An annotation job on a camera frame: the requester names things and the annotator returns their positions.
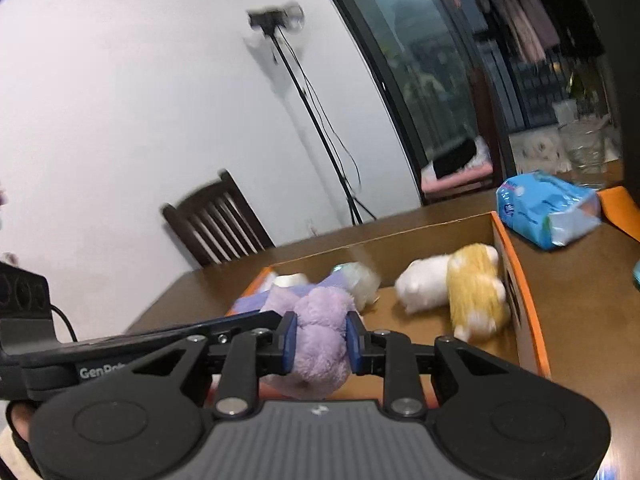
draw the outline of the pink cushion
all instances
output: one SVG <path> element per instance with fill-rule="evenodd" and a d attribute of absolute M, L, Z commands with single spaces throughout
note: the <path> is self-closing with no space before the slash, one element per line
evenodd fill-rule
<path fill-rule="evenodd" d="M 491 175 L 494 172 L 494 165 L 490 162 L 484 163 L 482 166 L 463 170 L 453 173 L 438 180 L 428 182 L 422 179 L 422 192 L 424 194 L 435 193 L 444 189 L 453 189 L 455 187 L 464 186 L 473 180 L 478 180 Z"/>

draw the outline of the white wall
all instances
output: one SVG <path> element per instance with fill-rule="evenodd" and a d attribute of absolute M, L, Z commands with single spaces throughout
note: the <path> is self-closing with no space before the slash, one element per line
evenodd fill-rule
<path fill-rule="evenodd" d="M 49 279 L 80 337 L 123 330 L 190 268 L 159 207 L 220 168 L 278 244 L 348 223 L 302 104 L 246 22 L 284 1 L 0 2 L 0 251 Z M 418 206 L 337 11 L 297 1 L 307 24 L 292 41 L 360 165 L 361 199 L 380 216 Z"/>

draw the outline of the glass door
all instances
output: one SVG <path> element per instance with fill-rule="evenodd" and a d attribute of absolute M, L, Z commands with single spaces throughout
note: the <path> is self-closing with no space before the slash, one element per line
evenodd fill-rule
<path fill-rule="evenodd" d="M 336 0 L 381 90 L 414 166 L 426 167 L 478 136 L 470 53 L 442 0 Z"/>

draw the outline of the dark wooden chair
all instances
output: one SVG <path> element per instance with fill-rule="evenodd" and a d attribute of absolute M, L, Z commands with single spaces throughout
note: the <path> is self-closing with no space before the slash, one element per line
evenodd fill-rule
<path fill-rule="evenodd" d="M 273 242 L 228 171 L 197 189 L 176 207 L 165 204 L 162 216 L 189 252 L 205 267 L 258 253 Z"/>

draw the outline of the blue package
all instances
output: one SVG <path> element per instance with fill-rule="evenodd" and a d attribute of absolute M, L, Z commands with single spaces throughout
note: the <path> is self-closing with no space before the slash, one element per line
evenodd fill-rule
<path fill-rule="evenodd" d="M 565 246 L 600 225 L 594 189 L 540 171 L 508 178 L 496 196 L 500 220 L 545 250 Z"/>

